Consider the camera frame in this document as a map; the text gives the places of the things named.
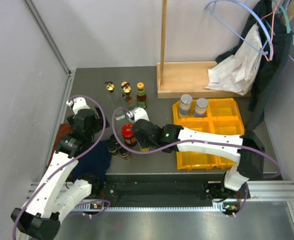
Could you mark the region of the yellow label brown cap bottle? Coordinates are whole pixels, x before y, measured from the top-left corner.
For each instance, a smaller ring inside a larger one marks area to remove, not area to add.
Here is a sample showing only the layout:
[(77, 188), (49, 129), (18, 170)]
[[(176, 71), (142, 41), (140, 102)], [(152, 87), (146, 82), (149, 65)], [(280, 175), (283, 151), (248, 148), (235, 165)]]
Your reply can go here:
[(141, 147), (140, 148), (140, 151), (141, 152), (148, 152), (149, 151), (149, 148), (148, 147)]

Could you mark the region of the silver lid spice jar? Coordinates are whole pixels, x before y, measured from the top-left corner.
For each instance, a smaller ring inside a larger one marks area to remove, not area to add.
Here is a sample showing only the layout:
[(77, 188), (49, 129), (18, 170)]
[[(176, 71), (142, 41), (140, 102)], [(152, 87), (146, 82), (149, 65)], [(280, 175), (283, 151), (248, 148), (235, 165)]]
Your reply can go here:
[(199, 98), (196, 101), (193, 116), (196, 118), (204, 117), (208, 108), (208, 100), (206, 98)]
[(188, 117), (191, 109), (193, 98), (189, 94), (183, 94), (180, 98), (180, 103), (179, 103), (179, 116), (181, 118), (186, 118)]

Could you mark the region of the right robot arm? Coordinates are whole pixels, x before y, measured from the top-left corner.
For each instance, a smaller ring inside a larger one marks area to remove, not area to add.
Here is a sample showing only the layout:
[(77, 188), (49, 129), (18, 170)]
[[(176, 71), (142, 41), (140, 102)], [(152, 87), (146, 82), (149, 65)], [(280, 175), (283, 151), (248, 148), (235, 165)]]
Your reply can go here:
[(253, 132), (223, 135), (192, 130), (185, 126), (153, 124), (146, 111), (136, 108), (126, 114), (133, 122), (132, 132), (141, 148), (154, 148), (164, 153), (201, 153), (233, 161), (220, 185), (220, 192), (231, 198), (248, 180), (263, 176), (264, 150)]

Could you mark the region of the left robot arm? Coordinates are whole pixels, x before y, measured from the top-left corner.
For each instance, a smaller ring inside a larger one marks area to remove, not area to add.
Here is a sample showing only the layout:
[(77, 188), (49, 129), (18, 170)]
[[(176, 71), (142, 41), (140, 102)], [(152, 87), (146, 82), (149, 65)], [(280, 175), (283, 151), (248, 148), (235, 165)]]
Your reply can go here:
[(71, 132), (58, 143), (34, 193), (21, 208), (13, 210), (14, 240), (17, 232), (36, 240), (53, 240), (74, 207), (82, 205), (86, 197), (99, 195), (99, 179), (89, 173), (76, 179), (65, 193), (60, 193), (80, 159), (99, 144), (109, 127), (102, 107), (91, 97), (75, 95), (67, 101), (67, 105), (74, 113), (69, 119)]

